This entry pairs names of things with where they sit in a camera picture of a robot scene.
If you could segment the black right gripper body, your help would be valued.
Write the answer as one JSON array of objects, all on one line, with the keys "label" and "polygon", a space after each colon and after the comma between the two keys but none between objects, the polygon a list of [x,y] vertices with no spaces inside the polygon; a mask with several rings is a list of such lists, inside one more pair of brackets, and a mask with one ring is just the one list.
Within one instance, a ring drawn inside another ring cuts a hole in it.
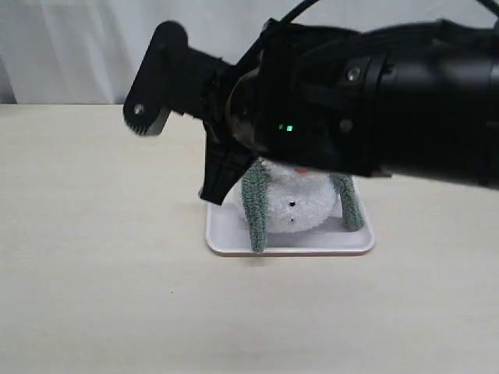
[{"label": "black right gripper body", "polygon": [[209,57],[202,98],[205,170],[240,175],[257,157],[352,175],[384,175],[364,123],[384,30],[288,25],[243,62]]}]

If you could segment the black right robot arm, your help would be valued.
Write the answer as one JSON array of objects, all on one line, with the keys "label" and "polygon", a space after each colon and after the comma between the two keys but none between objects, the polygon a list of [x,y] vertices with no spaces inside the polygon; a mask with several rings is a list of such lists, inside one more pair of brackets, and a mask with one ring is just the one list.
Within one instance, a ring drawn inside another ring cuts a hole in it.
[{"label": "black right robot arm", "polygon": [[289,24],[218,82],[200,198],[261,157],[367,178],[498,187],[498,34],[445,20],[370,32]]}]

